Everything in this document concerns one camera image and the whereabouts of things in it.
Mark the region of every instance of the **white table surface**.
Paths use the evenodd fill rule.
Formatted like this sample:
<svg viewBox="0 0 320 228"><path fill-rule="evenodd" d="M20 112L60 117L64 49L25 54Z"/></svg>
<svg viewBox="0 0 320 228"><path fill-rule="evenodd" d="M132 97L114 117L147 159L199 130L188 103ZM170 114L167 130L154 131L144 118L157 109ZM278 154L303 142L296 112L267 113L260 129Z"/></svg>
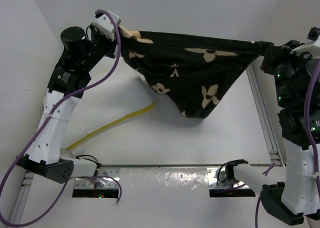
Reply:
<svg viewBox="0 0 320 228"><path fill-rule="evenodd" d="M92 77L107 73L112 63L103 59ZM106 82L136 75L121 62ZM169 97L158 95L148 86L146 89L153 97L153 110L90 139L76 154L91 154L110 165L223 164L236 159L270 163L246 72L204 120L182 117Z"/></svg>
<svg viewBox="0 0 320 228"><path fill-rule="evenodd" d="M256 168L262 172L266 167ZM30 228L253 228L256 197L210 198L205 168L121 169L122 199L72 198L70 181L60 201ZM269 176L285 178L285 168ZM61 185L35 176L21 222L42 214L56 198ZM259 228L289 228L260 206ZM304 224L295 228L308 228Z"/></svg>

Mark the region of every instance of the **metal extrusion frame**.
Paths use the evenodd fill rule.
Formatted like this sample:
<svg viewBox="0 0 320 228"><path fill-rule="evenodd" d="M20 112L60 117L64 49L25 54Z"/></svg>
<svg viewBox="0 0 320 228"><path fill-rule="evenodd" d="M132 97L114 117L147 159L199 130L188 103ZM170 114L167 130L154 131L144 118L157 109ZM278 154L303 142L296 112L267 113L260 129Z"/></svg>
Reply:
<svg viewBox="0 0 320 228"><path fill-rule="evenodd" d="M20 193L18 195L18 199L16 201L16 204L10 219L10 223L13 223L13 224L20 223L22 214L24 212L24 209L27 203L27 199L28 199L28 195L30 192L33 179L34 179L34 174L26 171L22 181Z"/></svg>
<svg viewBox="0 0 320 228"><path fill-rule="evenodd" d="M246 69L246 72L251 86L255 106L259 115L266 146L269 151L270 160L271 162L274 162L277 166L284 166L285 161L283 159L282 152L277 141L277 137L275 136L275 130L272 126L267 111L267 106L261 93L261 86L257 78L255 67L252 64L250 64L249 67Z"/></svg>

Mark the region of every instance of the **black joint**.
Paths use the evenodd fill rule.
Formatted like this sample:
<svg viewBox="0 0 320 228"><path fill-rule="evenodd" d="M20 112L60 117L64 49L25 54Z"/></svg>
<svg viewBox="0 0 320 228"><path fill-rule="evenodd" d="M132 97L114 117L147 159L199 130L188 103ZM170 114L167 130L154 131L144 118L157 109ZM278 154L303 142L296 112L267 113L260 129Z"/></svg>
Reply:
<svg viewBox="0 0 320 228"><path fill-rule="evenodd" d="M289 226L295 226L304 222L302 214L293 214L282 202L281 196L285 184L279 182L277 185L263 185L260 193L261 203L266 212Z"/></svg>
<svg viewBox="0 0 320 228"><path fill-rule="evenodd" d="M70 160L59 159L57 163L46 165L44 161L37 163L29 160L29 155L22 157L17 165L40 176L46 177L54 182L63 184L70 179L74 170L74 162Z"/></svg>
<svg viewBox="0 0 320 228"><path fill-rule="evenodd" d="M237 165L240 165L240 164L248 164L248 162L244 159L227 162L227 164L225 166L225 174L226 174L228 181L236 180L235 173L234 173L234 167L236 167Z"/></svg>
<svg viewBox="0 0 320 228"><path fill-rule="evenodd" d="M281 46L282 50L289 50L291 51L292 49L295 49L296 47L299 47L301 43L297 40L290 40L286 44Z"/></svg>
<svg viewBox="0 0 320 228"><path fill-rule="evenodd" d="M69 27L61 33L64 51L47 86L49 93L57 91L67 96L85 88L91 80L89 72L94 66L104 56L114 57L116 40L111 41L94 29L91 30L91 40L85 34L80 27ZM74 95L77 98L82 96L83 92Z"/></svg>
<svg viewBox="0 0 320 228"><path fill-rule="evenodd" d="M319 221L320 220L320 210L317 210L316 213L307 215L312 220Z"/></svg>
<svg viewBox="0 0 320 228"><path fill-rule="evenodd" d="M320 28L317 27L313 27L310 29L307 39L312 40L312 41L316 41L318 39L320 35Z"/></svg>
<svg viewBox="0 0 320 228"><path fill-rule="evenodd" d="M103 13L102 12L97 12L97 11L95 11L96 13L95 13L95 17L96 18L99 18L99 17L101 17L102 15L103 15Z"/></svg>

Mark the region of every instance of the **white panel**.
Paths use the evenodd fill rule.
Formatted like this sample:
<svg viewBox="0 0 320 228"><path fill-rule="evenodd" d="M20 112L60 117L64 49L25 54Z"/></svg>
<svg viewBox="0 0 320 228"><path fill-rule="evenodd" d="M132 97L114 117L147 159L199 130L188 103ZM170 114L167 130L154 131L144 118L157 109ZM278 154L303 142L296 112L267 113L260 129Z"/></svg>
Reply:
<svg viewBox="0 0 320 228"><path fill-rule="evenodd" d="M61 50L34 0L0 0L0 178L34 134ZM0 209L10 217L22 183L17 168Z"/></svg>
<svg viewBox="0 0 320 228"><path fill-rule="evenodd" d="M112 63L104 59L94 72L107 73ZM124 76L135 75L122 62L110 79ZM93 137L75 153L94 155L103 164L222 164L236 159L270 163L246 73L204 120L181 116L168 96L147 89L153 110ZM117 94L117 87L106 92ZM106 112L117 107L116 101L109 106Z"/></svg>
<svg viewBox="0 0 320 228"><path fill-rule="evenodd" d="M57 37L87 27L98 8L119 15L129 29L259 39L277 0L35 0Z"/></svg>
<svg viewBox="0 0 320 228"><path fill-rule="evenodd" d="M284 178L285 168L270 172ZM71 198L68 184L56 207L32 228L251 228L257 198L210 198L205 169L121 169L123 196L115 199ZM36 176L21 222L35 218L56 197L61 185ZM260 207L259 228L288 228ZM303 225L295 228L308 228Z"/></svg>

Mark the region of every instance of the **cable tie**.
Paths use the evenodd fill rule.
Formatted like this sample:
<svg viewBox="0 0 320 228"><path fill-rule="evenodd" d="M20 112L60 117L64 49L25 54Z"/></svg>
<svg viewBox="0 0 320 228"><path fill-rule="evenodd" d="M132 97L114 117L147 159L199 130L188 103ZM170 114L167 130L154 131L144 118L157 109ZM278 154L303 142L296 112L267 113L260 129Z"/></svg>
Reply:
<svg viewBox="0 0 320 228"><path fill-rule="evenodd" d="M53 114L43 114L45 118L51 117L53 118Z"/></svg>
<svg viewBox="0 0 320 228"><path fill-rule="evenodd" d="M313 175L312 175L313 178L317 178L317 177L320 177L320 172L315 172Z"/></svg>

